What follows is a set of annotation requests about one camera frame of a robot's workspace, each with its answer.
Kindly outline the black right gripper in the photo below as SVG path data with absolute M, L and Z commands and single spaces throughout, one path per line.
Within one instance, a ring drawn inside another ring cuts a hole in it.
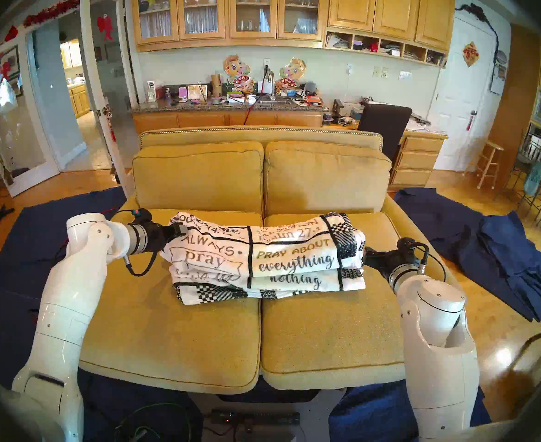
M 378 271 L 381 276 L 390 276 L 399 266 L 406 265 L 407 259 L 399 249 L 379 252 L 371 247 L 366 247 L 363 252 L 362 263 L 364 266 Z

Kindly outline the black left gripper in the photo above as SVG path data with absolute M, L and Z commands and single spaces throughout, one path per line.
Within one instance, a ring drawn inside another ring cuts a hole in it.
M 183 236 L 183 224 L 161 225 L 150 222 L 146 225 L 146 252 L 158 253 L 172 240 Z

